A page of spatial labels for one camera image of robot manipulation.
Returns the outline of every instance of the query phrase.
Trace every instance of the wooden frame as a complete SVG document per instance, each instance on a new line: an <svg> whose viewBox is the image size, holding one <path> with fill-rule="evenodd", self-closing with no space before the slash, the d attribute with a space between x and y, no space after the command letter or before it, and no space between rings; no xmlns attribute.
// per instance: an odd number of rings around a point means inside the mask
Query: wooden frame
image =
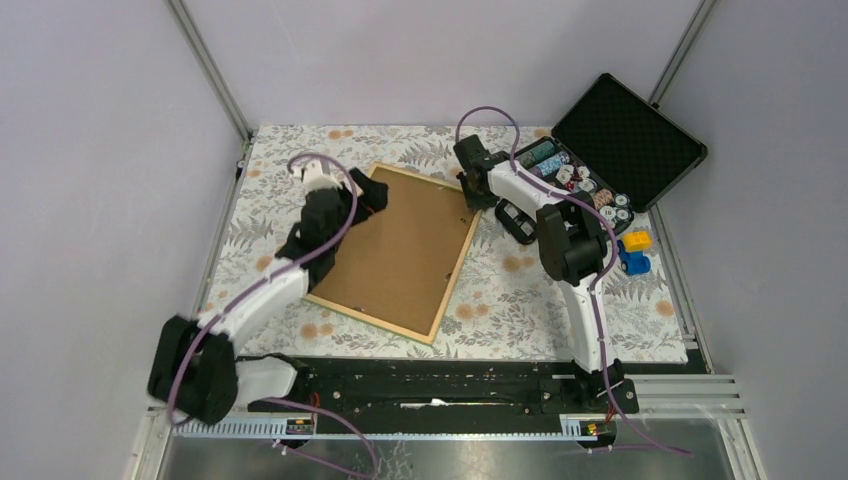
<svg viewBox="0 0 848 480"><path fill-rule="evenodd" d="M426 176L426 175L421 175L419 173L411 172L411 171L405 170L403 168L398 168L398 167L395 167L395 166L392 166L392 165L386 165L384 163L379 163L379 162L374 162L371 165L371 168L368 170L368 176L369 177L373 176L374 172L377 171L377 169L384 169L384 170L388 170L390 172L400 173L400 174L407 175L407 176L410 176L410 177L413 177L413 178L417 178L417 179L420 179L420 180L431 182L431 183L434 183L436 185L439 185L439 186L442 186L444 188L448 188L448 189L451 189L451 190L454 190L454 191L459 191L459 192L462 191L462 189L459 186L448 183L444 180L429 177L429 176ZM448 302L450 301L451 295L453 294L454 287L456 286L456 281L459 278L459 271L462 268L462 263L465 261L465 256L468 254L468 249L471 246L471 239L474 237L474 232L477 231L477 224L480 221L481 213L482 212L479 212L479 211L476 212L474 214L472 220L471 220L471 224L468 228L468 235L465 237L465 241L462 245L462 248L459 251L459 256L458 256L456 264L454 265L453 270L451 272L450 279L449 279L447 286L445 288L445 293L442 296L441 303L439 304L439 308L436 311L436 318L434 319L434 321L433 321L433 323L430 327L430 331L426 335L423 335L419 332L401 327L399 325L395 325L394 323L391 323L391 322L388 322L386 320L368 315L368 314L366 314L364 312L360 312L358 310L354 310L352 308L349 308L347 306L332 302L330 300L326 300L324 298L317 297L313 294L309 294L305 298L307 300L309 300L310 302L315 303L317 305L327 307L331 310L342 313L342 314L347 315L349 317L353 317L357 320L361 320L363 322L369 323L371 325L375 325L377 327L383 328L385 330L396 333L398 335L402 335L402 336L411 338L413 340L416 340L416 341L430 345L430 344L433 343L434 339L436 338L436 333L439 331L439 326L442 323L442 317L444 317L445 310L448 307Z"/></svg>

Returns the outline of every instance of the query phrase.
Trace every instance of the blue toy block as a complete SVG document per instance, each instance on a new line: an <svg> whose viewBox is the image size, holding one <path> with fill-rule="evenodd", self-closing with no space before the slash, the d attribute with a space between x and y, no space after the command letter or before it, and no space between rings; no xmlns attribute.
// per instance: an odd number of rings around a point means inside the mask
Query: blue toy block
<svg viewBox="0 0 848 480"><path fill-rule="evenodd" d="M651 259L642 252L628 252L621 240L618 241L618 258L621 260L621 269L627 275L641 275L651 271Z"/></svg>

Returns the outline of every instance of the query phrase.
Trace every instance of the floral pattern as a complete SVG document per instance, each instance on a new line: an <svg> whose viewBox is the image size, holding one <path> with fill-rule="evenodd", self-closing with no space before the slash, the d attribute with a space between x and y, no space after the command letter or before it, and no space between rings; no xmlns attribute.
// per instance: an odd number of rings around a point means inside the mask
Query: floral pattern
<svg viewBox="0 0 848 480"><path fill-rule="evenodd" d="M466 127L490 150L508 149L513 130ZM549 131L521 129L526 145ZM375 161L457 182L452 127L262 127L247 165L206 308L224 305L270 263L297 220L304 190L286 171L304 151L331 155L348 168ZM634 230L651 230L645 215ZM685 362L686 351L657 247L647 251L652 271L628 277L613 270L603 283L610 336L628 362ZM376 358L568 360L571 327L562 293L544 273L535 245L515 242L485 212L457 279L433 345L424 345L306 300L276 315L244 354L333 355Z"/></svg>

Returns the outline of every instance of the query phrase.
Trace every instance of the table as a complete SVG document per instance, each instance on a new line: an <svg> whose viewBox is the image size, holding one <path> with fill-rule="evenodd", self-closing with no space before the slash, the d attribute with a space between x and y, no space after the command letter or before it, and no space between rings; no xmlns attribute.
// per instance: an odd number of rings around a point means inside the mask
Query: table
<svg viewBox="0 0 848 480"><path fill-rule="evenodd" d="M464 127L491 151L508 150L512 127ZM527 145L548 135L521 128ZM244 170L206 308L222 306L268 266L299 218L305 191L286 171L303 151L331 155L367 171L374 161L457 182L454 128L423 126L278 126L257 133ZM637 215L633 230L652 229ZM615 268L603 282L612 344L624 362L685 363L686 349L658 247L652 270L628 277ZM371 358L570 360L572 343L562 293L539 264L537 247L519 245L485 212L432 345L398 336L301 300L275 315L245 355Z"/></svg>

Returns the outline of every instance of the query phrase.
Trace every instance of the gray wall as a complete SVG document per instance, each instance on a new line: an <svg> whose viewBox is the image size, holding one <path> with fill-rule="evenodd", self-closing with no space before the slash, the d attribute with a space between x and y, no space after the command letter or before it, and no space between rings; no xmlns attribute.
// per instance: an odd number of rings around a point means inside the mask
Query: gray wall
<svg viewBox="0 0 848 480"><path fill-rule="evenodd" d="M698 0L186 3L254 123L553 125L605 71L649 96Z"/></svg>
<svg viewBox="0 0 848 480"><path fill-rule="evenodd" d="M164 2L0 2L0 465L119 478L238 140Z"/></svg>
<svg viewBox="0 0 848 480"><path fill-rule="evenodd" d="M772 479L844 478L848 3L723 2L664 110L710 157L662 201Z"/></svg>

